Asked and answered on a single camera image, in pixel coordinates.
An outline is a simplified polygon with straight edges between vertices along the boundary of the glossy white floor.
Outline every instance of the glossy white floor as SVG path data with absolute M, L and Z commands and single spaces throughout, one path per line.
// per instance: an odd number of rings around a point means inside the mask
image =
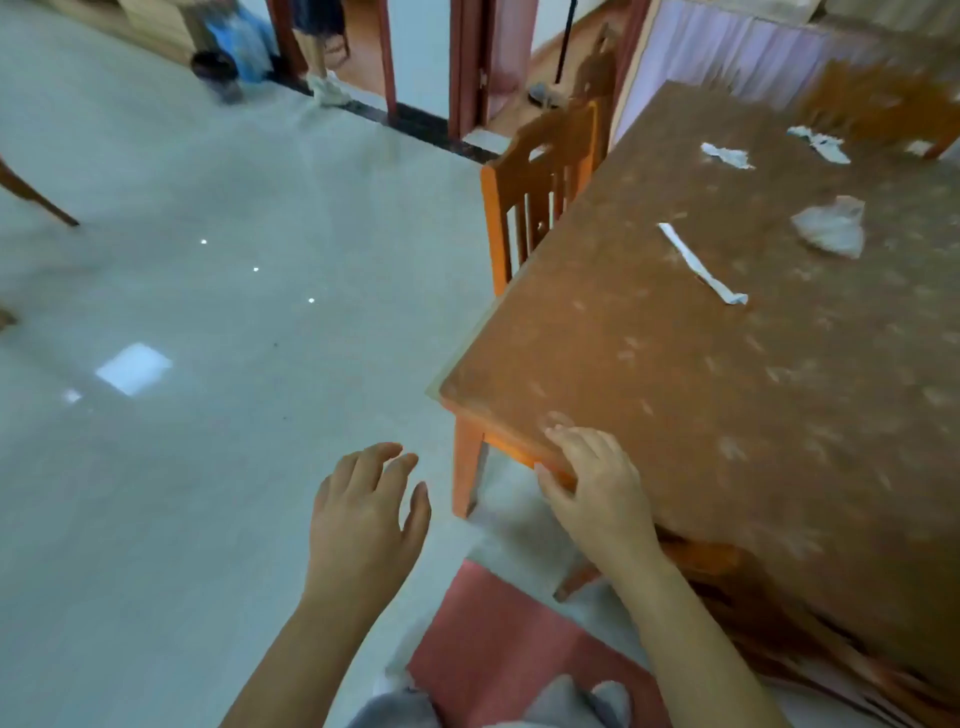
M 533 477 L 492 457 L 453 519 L 423 394 L 492 298 L 477 166 L 278 86 L 219 108 L 184 68 L 2 14 L 0 154 L 83 222 L 0 195 L 4 725 L 215 725 L 296 603 L 317 483 L 376 440 L 420 453 L 435 520 L 329 725 L 468 553 L 547 600 L 573 551 Z M 641 657 L 602 586 L 564 610 Z M 831 711 L 793 713 L 857 722 Z

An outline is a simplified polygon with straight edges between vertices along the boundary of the grey pants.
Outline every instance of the grey pants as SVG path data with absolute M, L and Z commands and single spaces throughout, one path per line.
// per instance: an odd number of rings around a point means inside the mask
M 619 683 L 582 691 L 569 675 L 544 688 L 519 721 L 500 728 L 630 728 L 630 696 Z M 414 689 L 388 692 L 367 703 L 348 728 L 443 728 L 430 696 Z

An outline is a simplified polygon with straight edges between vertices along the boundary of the dark skirt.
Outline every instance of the dark skirt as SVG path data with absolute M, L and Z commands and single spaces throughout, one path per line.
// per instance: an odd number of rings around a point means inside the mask
M 340 0 L 290 0 L 293 26 L 308 36 L 342 36 L 347 30 Z

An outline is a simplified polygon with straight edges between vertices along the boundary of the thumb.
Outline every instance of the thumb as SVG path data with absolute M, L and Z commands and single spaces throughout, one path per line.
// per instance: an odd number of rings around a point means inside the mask
M 426 483 L 420 482 L 414 488 L 414 494 L 410 498 L 410 513 L 403 524 L 403 553 L 411 569 L 423 551 L 423 542 L 430 527 L 430 513 L 430 496 L 426 492 Z
M 562 521 L 563 515 L 573 504 L 573 497 L 557 482 L 557 478 L 542 463 L 534 464 L 534 473 L 537 475 L 537 482 L 540 485 L 543 497 L 550 504 L 550 509 L 557 520 Z

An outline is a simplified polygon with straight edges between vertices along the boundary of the blue plastic bag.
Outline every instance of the blue plastic bag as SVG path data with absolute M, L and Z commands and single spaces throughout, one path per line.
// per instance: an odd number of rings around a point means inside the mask
M 270 23 L 242 5 L 226 17 L 208 19 L 206 28 L 217 40 L 220 50 L 237 65 L 243 81 L 258 84 L 270 73 L 273 64 L 270 54 L 279 55 L 276 37 Z

